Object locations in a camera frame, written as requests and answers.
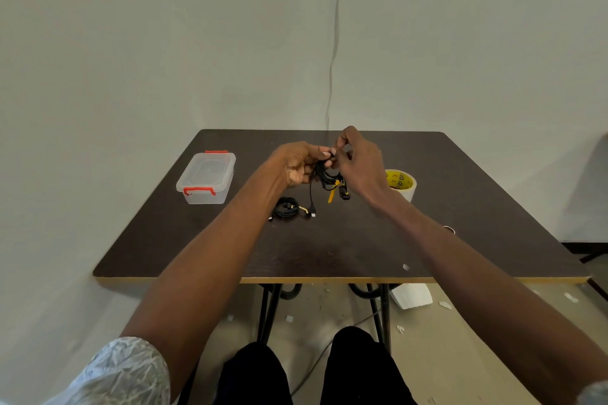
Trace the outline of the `person's right hand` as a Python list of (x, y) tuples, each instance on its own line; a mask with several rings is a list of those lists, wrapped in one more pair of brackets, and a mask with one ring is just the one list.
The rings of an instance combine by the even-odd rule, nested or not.
[(337, 169), (345, 178), (347, 187), (362, 197), (376, 210), (388, 210), (403, 201), (386, 180), (383, 158), (376, 144), (364, 138), (358, 130), (358, 145), (352, 161)]

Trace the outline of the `person's left hand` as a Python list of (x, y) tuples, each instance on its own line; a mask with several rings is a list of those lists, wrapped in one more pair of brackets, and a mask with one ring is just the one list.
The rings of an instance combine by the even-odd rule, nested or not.
[(316, 162), (329, 164), (330, 158), (306, 158), (305, 141), (291, 142), (278, 147), (269, 157), (268, 163), (273, 174), (274, 185), (283, 191), (301, 184), (310, 184)]

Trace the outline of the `black cable bundle yellow tie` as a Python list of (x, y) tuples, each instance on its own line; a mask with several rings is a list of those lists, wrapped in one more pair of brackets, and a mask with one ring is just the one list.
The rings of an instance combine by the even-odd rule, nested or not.
[(313, 199), (313, 181), (319, 181), (323, 190), (329, 192), (328, 203), (333, 201), (336, 193), (342, 200), (349, 200), (350, 193), (345, 178), (337, 171), (335, 174), (330, 173), (330, 169), (325, 165), (324, 161), (316, 162), (311, 174), (311, 182), (309, 184), (309, 207), (307, 217), (314, 218), (316, 209)]

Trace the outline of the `person's left forearm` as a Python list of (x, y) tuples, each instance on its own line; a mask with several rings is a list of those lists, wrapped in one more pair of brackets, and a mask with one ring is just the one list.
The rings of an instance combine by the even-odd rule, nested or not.
[(224, 315), (288, 180), (285, 155), (273, 154), (153, 282), (124, 328), (123, 336), (146, 340), (163, 356), (170, 402)]

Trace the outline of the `person's right forearm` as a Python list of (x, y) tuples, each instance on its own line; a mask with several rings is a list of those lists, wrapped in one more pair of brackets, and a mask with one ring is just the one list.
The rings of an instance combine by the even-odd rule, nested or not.
[(408, 201), (377, 210), (418, 253), (460, 316), (542, 405), (575, 405), (608, 379), (608, 354), (520, 281)]

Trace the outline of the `roll of white tape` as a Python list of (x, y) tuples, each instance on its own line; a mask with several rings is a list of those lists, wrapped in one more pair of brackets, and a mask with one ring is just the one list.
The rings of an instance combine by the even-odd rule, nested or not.
[(416, 180), (407, 172), (397, 169), (385, 170), (385, 176), (388, 186), (411, 203), (417, 187)]

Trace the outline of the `clear plastic box red clips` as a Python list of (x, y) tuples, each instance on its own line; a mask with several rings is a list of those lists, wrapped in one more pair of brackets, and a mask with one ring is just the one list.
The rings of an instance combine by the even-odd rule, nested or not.
[(206, 150), (195, 154), (176, 184), (188, 204), (224, 204), (232, 183), (234, 153)]

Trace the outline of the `white paper box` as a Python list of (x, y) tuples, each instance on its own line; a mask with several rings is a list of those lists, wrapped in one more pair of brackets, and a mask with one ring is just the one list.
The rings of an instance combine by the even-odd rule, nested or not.
[(432, 295), (424, 283), (404, 283), (390, 290), (392, 300), (401, 310), (433, 304)]

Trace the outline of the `person's right leg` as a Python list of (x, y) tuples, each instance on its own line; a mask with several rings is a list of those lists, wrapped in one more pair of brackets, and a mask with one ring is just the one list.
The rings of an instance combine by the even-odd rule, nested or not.
[(385, 347), (358, 327), (332, 340), (320, 405), (417, 405)]

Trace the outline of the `person's leg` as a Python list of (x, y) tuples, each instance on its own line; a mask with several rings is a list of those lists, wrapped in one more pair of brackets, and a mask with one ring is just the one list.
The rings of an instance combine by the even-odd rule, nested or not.
[(261, 342), (239, 349), (223, 364), (212, 405), (293, 405), (278, 357)]
[(332, 340), (320, 405), (417, 405), (385, 347), (358, 327)]

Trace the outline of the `person's left leg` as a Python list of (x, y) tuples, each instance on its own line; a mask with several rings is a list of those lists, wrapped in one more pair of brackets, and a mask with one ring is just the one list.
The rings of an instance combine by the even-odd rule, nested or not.
[(212, 405), (293, 405), (278, 357), (261, 342), (239, 349), (223, 364)]

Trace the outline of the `person's white left sleeve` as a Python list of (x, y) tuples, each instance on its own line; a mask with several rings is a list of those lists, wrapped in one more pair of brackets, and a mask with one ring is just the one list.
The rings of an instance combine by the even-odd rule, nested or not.
[(168, 365), (136, 337), (111, 341), (61, 393), (43, 405), (171, 405)]

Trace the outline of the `person's white sleeve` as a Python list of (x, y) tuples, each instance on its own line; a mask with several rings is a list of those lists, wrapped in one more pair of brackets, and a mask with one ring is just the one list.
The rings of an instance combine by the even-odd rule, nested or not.
[(586, 386), (577, 396), (575, 405), (608, 405), (608, 379)]
[(168, 365), (136, 337), (111, 341), (61, 393), (43, 405), (171, 405)]

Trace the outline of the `person's white right sleeve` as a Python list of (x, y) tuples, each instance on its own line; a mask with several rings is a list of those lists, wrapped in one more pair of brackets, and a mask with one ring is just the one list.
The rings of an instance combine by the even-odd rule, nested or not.
[(608, 405), (608, 379), (586, 386), (577, 396), (575, 405)]

